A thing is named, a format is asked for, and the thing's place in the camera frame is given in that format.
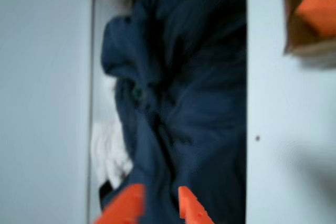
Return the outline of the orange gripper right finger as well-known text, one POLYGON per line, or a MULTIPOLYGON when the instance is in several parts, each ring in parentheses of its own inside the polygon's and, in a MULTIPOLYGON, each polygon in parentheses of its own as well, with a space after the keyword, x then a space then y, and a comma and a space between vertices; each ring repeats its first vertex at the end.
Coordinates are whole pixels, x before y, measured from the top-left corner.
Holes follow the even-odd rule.
POLYGON ((180 218, 186 224, 214 224, 197 197, 186 186, 178 189, 180 218))

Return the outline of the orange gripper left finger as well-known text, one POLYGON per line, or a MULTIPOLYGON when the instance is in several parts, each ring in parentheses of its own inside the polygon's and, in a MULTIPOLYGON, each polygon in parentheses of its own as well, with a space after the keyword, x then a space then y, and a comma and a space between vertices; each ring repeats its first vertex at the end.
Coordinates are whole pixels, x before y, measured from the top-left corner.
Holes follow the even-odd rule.
POLYGON ((121 191, 95 221, 96 224, 137 224, 144 215, 145 186, 132 184, 121 191))

